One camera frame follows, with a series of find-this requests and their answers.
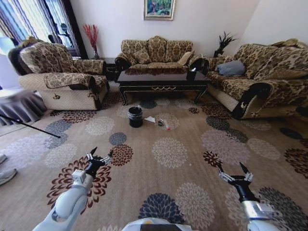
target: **black coffee table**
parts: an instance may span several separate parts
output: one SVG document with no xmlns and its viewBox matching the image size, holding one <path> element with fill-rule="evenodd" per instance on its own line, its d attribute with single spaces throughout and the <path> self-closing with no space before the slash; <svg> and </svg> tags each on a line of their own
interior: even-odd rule
<svg viewBox="0 0 308 231">
<path fill-rule="evenodd" d="M 127 105 L 126 92 L 139 91 L 198 91 L 195 103 L 206 92 L 209 78 L 200 72 L 191 72 L 186 68 L 172 69 L 133 69 L 122 71 L 116 82 L 123 97 L 123 105 Z"/>
</svg>

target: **framed painting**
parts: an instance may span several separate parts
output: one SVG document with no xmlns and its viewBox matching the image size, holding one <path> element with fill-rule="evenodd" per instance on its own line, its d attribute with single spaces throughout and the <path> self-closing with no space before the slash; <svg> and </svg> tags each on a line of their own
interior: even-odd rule
<svg viewBox="0 0 308 231">
<path fill-rule="evenodd" d="M 176 0 L 144 0 L 144 20 L 173 20 Z"/>
</svg>

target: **vase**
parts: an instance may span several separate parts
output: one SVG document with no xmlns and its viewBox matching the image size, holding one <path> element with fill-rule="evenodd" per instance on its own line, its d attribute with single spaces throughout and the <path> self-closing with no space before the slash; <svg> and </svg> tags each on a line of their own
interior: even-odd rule
<svg viewBox="0 0 308 231">
<path fill-rule="evenodd" d="M 214 51 L 214 58 L 217 58 L 219 54 L 223 54 L 223 51 L 220 50 Z"/>
<path fill-rule="evenodd" d="M 96 48 L 96 46 L 93 47 L 93 51 L 94 51 L 94 59 L 100 59 L 100 56 L 99 56 L 98 53 L 97 53 L 97 48 Z"/>
</svg>

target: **floor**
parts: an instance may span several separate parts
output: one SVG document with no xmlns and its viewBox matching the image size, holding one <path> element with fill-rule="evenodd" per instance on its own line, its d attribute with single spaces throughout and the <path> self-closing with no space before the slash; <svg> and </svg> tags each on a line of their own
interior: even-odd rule
<svg viewBox="0 0 308 231">
<path fill-rule="evenodd" d="M 308 120 L 243 120 L 209 95 L 134 94 L 122 106 L 112 84 L 103 110 L 48 111 L 30 128 L 1 133 L 0 171 L 18 174 L 0 186 L 0 230 L 32 230 L 57 197 L 72 184 L 70 174 L 87 165 L 85 154 L 114 150 L 112 163 L 99 170 L 75 231 L 117 231 L 128 222 L 160 217 L 195 230 L 246 230 L 236 190 L 218 176 L 218 165 L 242 174 L 239 162 L 254 174 L 251 189 L 275 208 L 281 230 L 308 230 Z M 127 110 L 143 108 L 144 117 L 167 120 L 170 130 L 144 121 L 128 124 Z"/>
</svg>

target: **sneaker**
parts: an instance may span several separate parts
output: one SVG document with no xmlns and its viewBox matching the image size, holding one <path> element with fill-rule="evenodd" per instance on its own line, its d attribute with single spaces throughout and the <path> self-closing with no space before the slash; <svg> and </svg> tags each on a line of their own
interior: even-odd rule
<svg viewBox="0 0 308 231">
<path fill-rule="evenodd" d="M 3 185 L 6 182 L 10 181 L 16 175 L 16 173 L 17 173 L 16 168 L 0 172 L 0 185 Z"/>
<path fill-rule="evenodd" d="M 6 160 L 6 155 L 5 154 L 0 154 L 0 164 Z"/>
</svg>

